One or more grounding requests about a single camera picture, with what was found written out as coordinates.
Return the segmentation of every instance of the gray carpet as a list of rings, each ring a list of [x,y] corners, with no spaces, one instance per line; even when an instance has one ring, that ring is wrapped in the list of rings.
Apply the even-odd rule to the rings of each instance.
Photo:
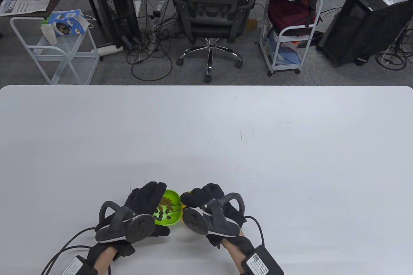
[[[150,0],[156,4],[160,0]],[[342,6],[345,0],[324,0],[323,10]],[[83,11],[90,9],[87,0],[62,0],[57,7],[60,10],[80,8]],[[261,19],[263,8],[255,6],[250,17]],[[325,31],[334,14],[326,16],[319,29]],[[35,27],[22,25],[26,34],[33,38],[38,35]],[[9,25],[9,18],[0,18],[0,32],[5,37],[0,39],[0,87],[9,84],[46,84],[45,79],[29,57],[22,44]],[[267,77],[267,65],[261,51],[255,42],[259,29],[246,32],[233,44],[221,44],[239,52],[244,58],[242,69],[236,69],[234,61],[225,54],[215,53],[213,81],[214,85],[408,85],[413,86],[412,64],[402,71],[389,71],[380,67],[374,59],[363,67],[347,64],[337,67],[319,54],[314,47],[310,48],[303,71],[300,75],[294,72],[278,72],[272,77]],[[197,52],[188,56],[184,66],[175,66],[179,54],[189,47],[186,39],[171,41],[169,51],[174,63],[172,73],[166,78],[152,83],[141,82],[130,73],[130,65],[126,63],[126,53],[113,54],[105,57],[100,62],[92,84],[97,85],[201,85],[205,75],[207,55]],[[164,75],[169,70],[170,64],[166,57],[161,59],[150,58],[143,64],[135,66],[137,75],[145,79],[156,78]],[[53,75],[54,67],[47,65],[47,72]]]

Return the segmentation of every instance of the white metal shelf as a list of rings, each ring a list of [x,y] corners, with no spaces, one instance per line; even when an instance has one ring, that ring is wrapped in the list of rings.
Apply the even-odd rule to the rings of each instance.
[[[58,36],[57,44],[55,45],[50,44],[45,36],[41,36],[36,45],[28,45],[16,27],[16,20],[38,20],[40,28],[40,23],[44,21],[44,19],[35,17],[13,17],[10,20],[10,25],[49,85],[90,84],[99,61],[99,53],[97,52],[89,29],[80,35]],[[86,36],[89,37],[93,49],[90,52],[80,52],[78,51],[79,47]],[[59,62],[52,79],[46,74],[40,61]]]
[[[285,29],[283,29],[282,31],[280,31],[279,34],[276,34],[274,31],[271,33],[271,37],[274,39],[274,41],[276,42],[276,47],[274,50],[274,56],[272,56],[272,51],[269,51],[269,54],[267,54],[266,51],[266,44],[268,45],[268,48],[271,49],[271,44],[270,42],[268,42],[267,40],[267,34],[268,31],[270,31],[270,29],[273,28],[273,24],[271,23],[270,19],[268,18],[268,14],[267,14],[267,8],[268,8],[268,1],[266,2],[266,6],[265,6],[265,10],[264,10],[264,16],[263,16],[263,22],[262,22],[262,26],[261,26],[261,31],[260,31],[260,38],[258,40],[258,43],[260,45],[261,51],[264,55],[265,61],[267,63],[268,66],[268,72],[267,75],[271,76],[273,74],[274,71],[281,71],[281,70],[295,70],[295,73],[299,74],[301,72],[301,69],[303,67],[305,58],[307,56],[308,53],[308,49],[310,47],[311,44],[311,39],[313,38],[314,32],[316,30],[316,26],[317,26],[317,21],[320,17],[320,13],[321,13],[321,9],[323,8],[323,0],[317,0],[317,5],[316,5],[316,18],[315,18],[315,22],[309,26],[305,26],[305,25],[300,25],[300,26],[289,26]],[[303,35],[303,36],[287,36],[284,35],[284,33],[286,33],[289,30],[294,30],[294,29],[311,29],[310,35]],[[281,44],[283,42],[296,42],[296,41],[307,41],[307,45],[306,48],[304,50],[304,55],[301,58],[300,54],[295,51],[299,63],[295,63],[295,64],[282,64],[280,63],[280,60],[277,63],[278,60],[278,55],[280,52],[280,47]]]

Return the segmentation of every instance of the red bag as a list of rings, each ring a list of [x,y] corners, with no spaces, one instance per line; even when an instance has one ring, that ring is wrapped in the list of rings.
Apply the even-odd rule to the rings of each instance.
[[[268,18],[274,27],[270,29],[267,37],[270,36],[272,31],[279,34],[288,26],[305,25],[306,29],[287,30],[283,34],[284,36],[303,36],[310,34],[311,28],[308,26],[316,20],[316,10],[309,0],[270,0],[268,3]]]

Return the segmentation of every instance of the desktop computer tower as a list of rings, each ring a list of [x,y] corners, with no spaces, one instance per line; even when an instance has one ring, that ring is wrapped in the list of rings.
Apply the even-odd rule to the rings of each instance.
[[[387,5],[382,0],[346,0],[317,46],[337,64],[368,58],[399,36],[413,17],[413,0]]]
[[[133,0],[96,0],[102,23],[117,46],[131,48],[142,41]]]

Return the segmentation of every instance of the black glove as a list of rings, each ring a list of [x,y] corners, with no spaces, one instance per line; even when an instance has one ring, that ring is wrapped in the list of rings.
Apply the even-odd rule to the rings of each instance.
[[[128,196],[125,206],[132,209],[138,215],[153,215],[166,191],[163,182],[151,181],[141,189],[136,188]],[[155,225],[155,230],[150,236],[168,236],[170,229],[164,225]]]
[[[132,209],[137,215],[149,214],[153,215],[159,203],[161,202],[162,197],[165,194],[166,184],[163,182],[149,182],[142,188],[135,188],[128,196],[125,206]],[[110,224],[114,214],[105,218],[103,222],[100,222],[95,231],[100,230],[105,225]],[[155,225],[155,230],[150,236],[168,236],[170,229],[166,226]],[[130,256],[135,252],[135,249],[132,247],[132,244],[128,241],[114,241],[111,243],[98,243],[89,250],[87,255],[87,263],[93,266],[96,262],[96,259],[99,255],[104,252],[109,246],[114,247],[118,252],[113,258],[113,261],[118,259],[118,257]]]
[[[208,184],[202,189],[195,188],[191,192],[186,192],[181,195],[181,202],[187,207],[201,207],[213,198],[220,199],[224,197],[224,192],[219,185]],[[246,222],[244,215],[242,215],[235,207],[230,203],[227,203],[223,207],[224,216],[235,221],[240,227]],[[206,236],[209,242],[218,246],[223,239],[222,236],[209,234]]]

